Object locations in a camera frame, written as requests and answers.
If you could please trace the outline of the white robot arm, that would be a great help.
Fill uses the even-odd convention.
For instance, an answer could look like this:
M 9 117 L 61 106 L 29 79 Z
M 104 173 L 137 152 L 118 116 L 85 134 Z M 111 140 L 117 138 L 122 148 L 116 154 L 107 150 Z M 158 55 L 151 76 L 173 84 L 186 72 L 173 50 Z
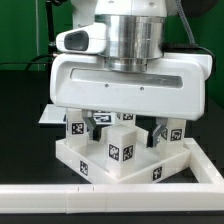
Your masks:
M 77 26 L 56 37 L 60 54 L 51 70 L 50 98 L 79 108 L 90 134 L 93 111 L 155 117 L 147 145 L 170 118 L 196 120 L 204 113 L 205 81 L 215 57 L 195 43 L 163 42 L 165 20 L 186 18 L 181 0 L 94 0 L 82 5 Z

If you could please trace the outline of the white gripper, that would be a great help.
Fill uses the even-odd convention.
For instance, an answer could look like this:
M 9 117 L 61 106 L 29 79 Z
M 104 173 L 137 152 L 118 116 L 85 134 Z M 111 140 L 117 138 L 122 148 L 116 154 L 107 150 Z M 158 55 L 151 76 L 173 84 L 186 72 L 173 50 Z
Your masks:
M 150 148 L 159 143 L 167 118 L 197 120 L 203 115 L 211 56 L 166 53 L 151 61 L 144 73 L 111 71 L 104 64 L 99 56 L 61 54 L 51 70 L 52 102 L 87 109 L 82 118 L 91 140 L 101 138 L 91 110 L 157 117 L 156 127 L 147 137 Z

